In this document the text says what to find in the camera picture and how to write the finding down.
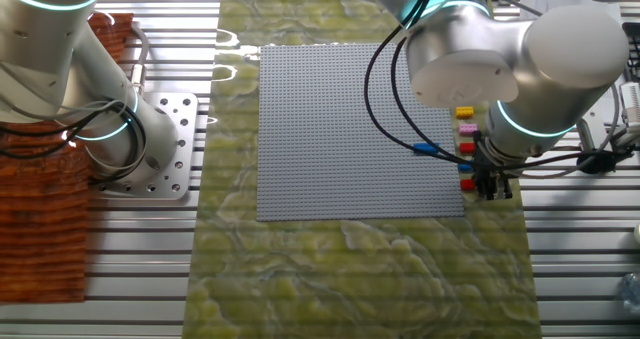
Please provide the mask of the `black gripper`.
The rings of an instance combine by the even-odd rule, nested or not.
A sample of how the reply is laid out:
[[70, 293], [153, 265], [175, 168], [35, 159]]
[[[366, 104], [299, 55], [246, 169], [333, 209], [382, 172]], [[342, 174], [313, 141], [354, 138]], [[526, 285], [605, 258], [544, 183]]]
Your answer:
[[[474, 131], [472, 134], [473, 143], [475, 145], [475, 154], [473, 162], [491, 175], [497, 175], [496, 198], [499, 200], [507, 200], [513, 198], [513, 192], [509, 180], [515, 177], [515, 171], [505, 168], [505, 163], [493, 156], [493, 152], [489, 149], [488, 139], [481, 131]], [[477, 192], [484, 199], [493, 198], [493, 179], [491, 176], [477, 175]]]

